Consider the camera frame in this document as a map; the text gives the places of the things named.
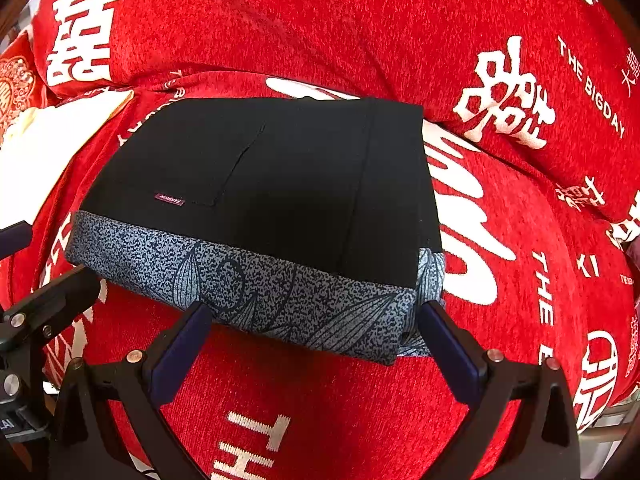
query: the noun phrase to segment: red blanket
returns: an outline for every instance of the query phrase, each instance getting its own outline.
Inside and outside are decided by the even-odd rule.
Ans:
[[[422,104],[431,123],[460,134],[425,123],[454,320],[509,358],[558,357],[580,429],[635,383],[634,276],[615,238],[632,236],[640,217],[630,208],[638,171],[622,155],[640,121],[636,87],[622,81],[635,62],[596,0],[42,0],[34,34],[56,94],[132,84],[136,98],[70,163],[33,244],[0,264],[5,308],[68,270],[70,212],[159,106],[375,95]],[[121,359],[177,316],[104,282],[49,345],[47,370],[59,380],[74,356]],[[267,479],[409,480],[463,410],[430,359],[385,368],[218,326],[165,415],[213,478],[240,476],[249,457],[246,472]]]

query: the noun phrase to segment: screw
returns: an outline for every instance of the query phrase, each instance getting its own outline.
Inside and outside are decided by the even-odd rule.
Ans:
[[[556,359],[555,357],[546,358],[545,359],[545,363],[552,370],[559,370],[561,368],[560,367],[560,361],[558,361],[558,359]]]
[[[14,328],[18,328],[22,326],[25,319],[26,319],[25,315],[21,312],[18,312],[18,314],[16,314],[11,318],[11,326]]]
[[[129,363],[139,363],[144,356],[142,350],[132,350],[127,354],[127,361]]]
[[[16,374],[9,374],[4,379],[4,392],[9,396],[13,397],[18,390],[20,389],[20,377]]]
[[[500,363],[504,360],[504,354],[500,352],[497,348],[491,348],[486,351],[486,356],[491,359],[494,363]]]
[[[69,367],[72,370],[78,370],[82,368],[83,364],[84,364],[84,361],[82,360],[81,357],[74,357],[73,359],[71,359],[71,361],[69,361]]]

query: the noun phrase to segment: white cloth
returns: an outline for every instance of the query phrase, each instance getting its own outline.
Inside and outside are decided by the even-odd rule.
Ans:
[[[131,90],[107,90],[21,113],[0,150],[0,229],[22,220],[33,225],[71,158],[132,98]]]

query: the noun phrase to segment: red pillow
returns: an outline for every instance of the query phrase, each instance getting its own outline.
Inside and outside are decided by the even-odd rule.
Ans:
[[[6,129],[20,112],[57,101],[38,75],[27,32],[19,34],[0,56],[0,146]]]
[[[611,221],[640,189],[638,61],[598,0],[42,0],[33,28],[59,96],[260,72],[422,104]]]

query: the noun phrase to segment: gray patterned fabric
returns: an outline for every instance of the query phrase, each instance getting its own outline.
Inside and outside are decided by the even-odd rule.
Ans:
[[[418,281],[416,284],[417,297],[415,307],[425,301],[436,300],[444,306],[442,299],[442,285],[444,284],[444,254],[432,253],[430,249],[420,249],[418,260]],[[431,355],[424,339],[418,332],[415,323],[415,307],[409,311],[404,320],[404,330],[398,356],[400,357],[428,357]]]
[[[348,278],[223,244],[74,215],[66,259],[180,309],[207,303],[216,320],[286,342],[392,364],[429,355],[414,322],[440,299],[444,256],[420,250],[417,290]]]

